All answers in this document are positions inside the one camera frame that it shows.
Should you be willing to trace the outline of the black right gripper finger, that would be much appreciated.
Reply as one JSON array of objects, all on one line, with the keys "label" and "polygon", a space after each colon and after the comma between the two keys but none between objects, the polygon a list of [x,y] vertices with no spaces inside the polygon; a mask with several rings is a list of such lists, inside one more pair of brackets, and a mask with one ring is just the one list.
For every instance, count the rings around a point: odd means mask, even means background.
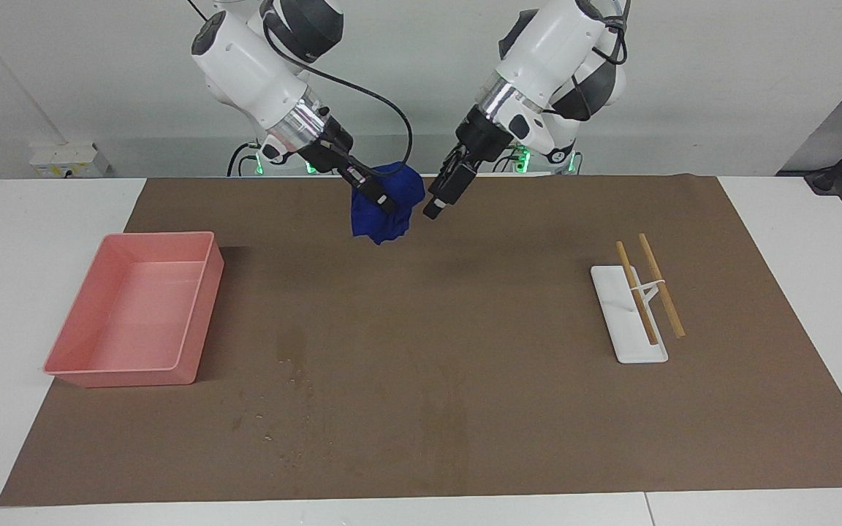
[{"label": "black right gripper finger", "polygon": [[354,179],[354,189],[360,196],[386,214],[393,214],[398,209],[397,202],[388,196],[379,177],[372,172],[358,172],[357,174],[358,176]]}]

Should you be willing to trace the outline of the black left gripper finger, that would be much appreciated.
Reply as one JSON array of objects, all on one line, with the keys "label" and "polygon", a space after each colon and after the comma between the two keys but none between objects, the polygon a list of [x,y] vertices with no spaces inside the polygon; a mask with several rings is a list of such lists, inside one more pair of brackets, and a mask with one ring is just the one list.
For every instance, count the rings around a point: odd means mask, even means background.
[{"label": "black left gripper finger", "polygon": [[449,157],[430,185],[435,197],[460,197],[466,188],[466,168],[463,157]]},{"label": "black left gripper finger", "polygon": [[437,218],[448,205],[455,205],[476,176],[477,171],[468,164],[442,167],[428,187],[431,198],[424,206],[425,216]]}]

